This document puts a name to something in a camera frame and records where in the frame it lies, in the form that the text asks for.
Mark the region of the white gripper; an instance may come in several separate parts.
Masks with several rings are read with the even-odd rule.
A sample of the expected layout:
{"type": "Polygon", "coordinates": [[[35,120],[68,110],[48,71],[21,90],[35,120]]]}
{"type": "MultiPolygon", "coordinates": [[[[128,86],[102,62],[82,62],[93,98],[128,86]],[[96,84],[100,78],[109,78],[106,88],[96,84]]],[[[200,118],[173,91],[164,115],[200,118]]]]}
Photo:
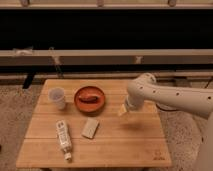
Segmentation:
{"type": "Polygon", "coordinates": [[[128,95],[125,99],[125,105],[124,104],[121,105],[118,111],[118,115],[123,116],[128,111],[138,110],[140,107],[141,101],[136,97],[128,95]]]}

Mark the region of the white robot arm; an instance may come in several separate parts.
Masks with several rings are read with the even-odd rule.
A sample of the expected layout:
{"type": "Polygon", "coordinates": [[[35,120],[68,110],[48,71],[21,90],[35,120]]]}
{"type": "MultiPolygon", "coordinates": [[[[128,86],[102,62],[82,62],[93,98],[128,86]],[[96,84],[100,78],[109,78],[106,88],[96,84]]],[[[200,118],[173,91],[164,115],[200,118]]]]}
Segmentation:
{"type": "Polygon", "coordinates": [[[193,171],[213,171],[213,89],[161,86],[153,74],[144,73],[128,83],[127,96],[118,115],[139,110],[145,100],[207,119],[193,171]]]}

